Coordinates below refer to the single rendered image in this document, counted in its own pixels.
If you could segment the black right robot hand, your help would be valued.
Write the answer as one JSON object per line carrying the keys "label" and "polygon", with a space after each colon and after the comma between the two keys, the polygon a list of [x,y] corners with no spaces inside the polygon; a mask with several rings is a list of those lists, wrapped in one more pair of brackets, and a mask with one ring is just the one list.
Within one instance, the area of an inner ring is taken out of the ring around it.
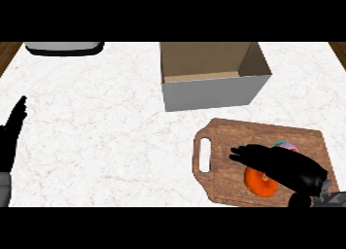
{"label": "black right robot hand", "polygon": [[312,206],[312,197],[321,196],[328,171],[303,154],[281,147],[248,144],[232,148],[229,158],[263,172],[282,186],[294,191],[290,207]]}

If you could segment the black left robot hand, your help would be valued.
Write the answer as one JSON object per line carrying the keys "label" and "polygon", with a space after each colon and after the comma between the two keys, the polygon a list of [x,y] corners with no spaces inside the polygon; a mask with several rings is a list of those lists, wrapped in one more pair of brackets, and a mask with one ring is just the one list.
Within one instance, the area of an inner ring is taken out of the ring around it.
{"label": "black left robot hand", "polygon": [[25,100],[22,96],[12,110],[9,120],[0,125],[0,173],[10,173],[16,158],[18,139],[27,117]]}

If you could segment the orange squash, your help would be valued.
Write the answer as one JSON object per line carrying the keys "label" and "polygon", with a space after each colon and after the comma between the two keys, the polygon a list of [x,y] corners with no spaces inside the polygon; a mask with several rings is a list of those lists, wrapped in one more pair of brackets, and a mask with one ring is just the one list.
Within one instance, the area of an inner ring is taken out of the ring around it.
{"label": "orange squash", "polygon": [[250,192],[260,197],[272,197],[278,189],[278,182],[266,173],[251,167],[244,171],[244,184]]}

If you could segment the brown wooden cutting board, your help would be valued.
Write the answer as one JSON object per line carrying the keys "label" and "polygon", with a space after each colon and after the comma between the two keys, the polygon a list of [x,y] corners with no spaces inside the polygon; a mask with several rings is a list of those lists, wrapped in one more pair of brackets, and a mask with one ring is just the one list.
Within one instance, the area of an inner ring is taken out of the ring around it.
{"label": "brown wooden cutting board", "polygon": [[[201,139],[211,141],[210,171],[200,170]],[[211,202],[232,206],[285,207],[293,191],[278,186],[272,197],[254,195],[244,184],[245,165],[229,158],[231,149],[247,144],[272,147],[278,141],[290,142],[300,153],[328,171],[328,191],[338,192],[322,133],[318,130],[272,124],[211,119],[194,140],[192,172]]]}

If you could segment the grey cardboard box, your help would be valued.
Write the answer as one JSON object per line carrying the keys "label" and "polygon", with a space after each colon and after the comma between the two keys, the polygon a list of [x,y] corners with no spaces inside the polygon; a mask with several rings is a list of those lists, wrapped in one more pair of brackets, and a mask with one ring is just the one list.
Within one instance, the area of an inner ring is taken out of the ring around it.
{"label": "grey cardboard box", "polygon": [[272,71],[257,42],[161,42],[166,110],[248,105]]}

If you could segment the pink and teal cupcake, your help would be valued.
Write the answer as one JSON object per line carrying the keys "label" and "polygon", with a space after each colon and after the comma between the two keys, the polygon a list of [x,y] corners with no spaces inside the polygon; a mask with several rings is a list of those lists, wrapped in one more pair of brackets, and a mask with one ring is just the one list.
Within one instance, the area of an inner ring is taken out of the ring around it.
{"label": "pink and teal cupcake", "polygon": [[287,142],[285,140],[276,141],[273,143],[273,146],[279,147],[279,148],[284,148],[284,149],[299,153],[297,147],[290,142]]}

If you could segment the grey and black appliance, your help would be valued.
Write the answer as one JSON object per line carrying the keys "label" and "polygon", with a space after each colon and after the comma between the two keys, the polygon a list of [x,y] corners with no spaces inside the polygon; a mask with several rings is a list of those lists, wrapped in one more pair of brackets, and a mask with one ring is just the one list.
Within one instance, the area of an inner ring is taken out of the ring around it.
{"label": "grey and black appliance", "polygon": [[25,48],[34,55],[84,56],[103,51],[103,42],[25,42]]}

